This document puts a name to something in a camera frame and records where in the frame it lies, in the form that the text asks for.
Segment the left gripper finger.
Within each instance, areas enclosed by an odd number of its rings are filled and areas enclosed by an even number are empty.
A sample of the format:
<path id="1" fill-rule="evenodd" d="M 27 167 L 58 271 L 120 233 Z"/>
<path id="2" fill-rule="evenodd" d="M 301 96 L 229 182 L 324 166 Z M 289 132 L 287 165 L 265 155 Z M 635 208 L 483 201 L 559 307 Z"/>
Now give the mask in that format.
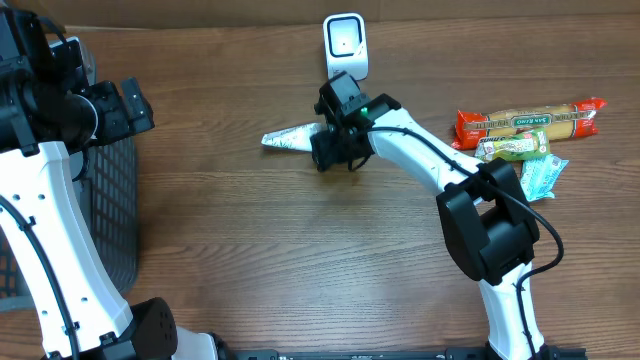
<path id="1" fill-rule="evenodd" d="M 141 88 L 135 77 L 129 77 L 121 82 L 123 100 L 132 118 L 150 114 L 149 104 L 142 95 Z"/>
<path id="2" fill-rule="evenodd" d="M 153 111 L 150 109 L 136 110 L 131 119 L 131 132 L 137 135 L 155 127 Z"/>

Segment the white tube gold cap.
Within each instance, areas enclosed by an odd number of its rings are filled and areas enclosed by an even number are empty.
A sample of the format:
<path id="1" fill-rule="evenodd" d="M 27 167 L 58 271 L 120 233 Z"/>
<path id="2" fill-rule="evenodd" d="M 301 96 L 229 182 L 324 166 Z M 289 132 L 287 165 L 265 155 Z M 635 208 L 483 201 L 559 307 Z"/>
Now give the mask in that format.
<path id="1" fill-rule="evenodd" d="M 270 148 L 311 152 L 311 137 L 326 129 L 325 124 L 317 122 L 299 125 L 264 134 L 261 144 Z"/>

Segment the green snack packet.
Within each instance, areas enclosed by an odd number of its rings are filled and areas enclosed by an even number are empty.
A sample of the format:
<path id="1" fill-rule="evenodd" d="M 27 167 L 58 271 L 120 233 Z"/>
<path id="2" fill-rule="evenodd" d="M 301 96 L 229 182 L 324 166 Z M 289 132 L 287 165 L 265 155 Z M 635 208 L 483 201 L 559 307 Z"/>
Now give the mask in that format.
<path id="1" fill-rule="evenodd" d="M 544 128 L 534 128 L 515 135 L 481 138 L 474 156 L 491 162 L 498 158 L 505 161 L 526 161 L 550 154 L 549 139 Z"/>

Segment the teal white packet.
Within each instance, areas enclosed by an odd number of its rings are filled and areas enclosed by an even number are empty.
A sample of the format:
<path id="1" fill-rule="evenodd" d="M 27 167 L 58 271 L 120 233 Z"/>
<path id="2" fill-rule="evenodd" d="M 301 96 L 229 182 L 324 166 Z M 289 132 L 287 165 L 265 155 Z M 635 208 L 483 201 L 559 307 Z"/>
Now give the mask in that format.
<path id="1" fill-rule="evenodd" d="M 553 154 L 526 160 L 523 163 L 520 184 L 528 202 L 554 199 L 552 189 L 562 171 L 569 164 Z"/>

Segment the red spaghetti packet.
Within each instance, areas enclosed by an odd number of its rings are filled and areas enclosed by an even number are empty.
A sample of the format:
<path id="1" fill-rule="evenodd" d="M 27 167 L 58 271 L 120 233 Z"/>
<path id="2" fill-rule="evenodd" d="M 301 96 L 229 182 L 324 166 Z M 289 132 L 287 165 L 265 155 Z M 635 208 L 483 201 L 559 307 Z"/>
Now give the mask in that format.
<path id="1" fill-rule="evenodd" d="M 510 136 L 533 128 L 544 128 L 550 140 L 596 135 L 595 116 L 606 107 L 605 99 L 591 97 L 560 105 L 501 110 L 493 113 L 458 111 L 452 147 L 475 149 L 481 138 Z"/>

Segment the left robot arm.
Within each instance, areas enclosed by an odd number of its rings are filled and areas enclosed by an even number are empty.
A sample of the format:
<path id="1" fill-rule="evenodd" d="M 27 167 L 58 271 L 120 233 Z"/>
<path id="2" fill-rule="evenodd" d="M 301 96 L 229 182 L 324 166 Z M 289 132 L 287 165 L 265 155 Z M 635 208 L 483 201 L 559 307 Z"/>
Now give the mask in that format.
<path id="1" fill-rule="evenodd" d="M 151 130 L 134 78 L 90 84 L 80 47 L 46 18 L 1 11 L 1 228 L 38 312 L 49 359 L 221 360 L 212 333 L 153 298 L 130 305 L 109 278 L 73 189 L 73 153 Z"/>

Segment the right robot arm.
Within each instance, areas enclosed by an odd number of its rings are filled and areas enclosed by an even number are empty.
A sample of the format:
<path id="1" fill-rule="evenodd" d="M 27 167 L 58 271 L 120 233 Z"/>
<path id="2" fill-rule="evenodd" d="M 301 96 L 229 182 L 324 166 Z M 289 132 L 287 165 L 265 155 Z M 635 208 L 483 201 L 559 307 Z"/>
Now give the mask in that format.
<path id="1" fill-rule="evenodd" d="M 513 167 L 451 148 L 389 95 L 369 98 L 346 72 L 320 88 L 314 110 L 327 122 L 310 138 L 318 170 L 345 164 L 354 171 L 378 156 L 417 179 L 435 196 L 451 258 L 479 284 L 489 356 L 539 358 L 544 338 L 528 278 L 540 234 Z"/>

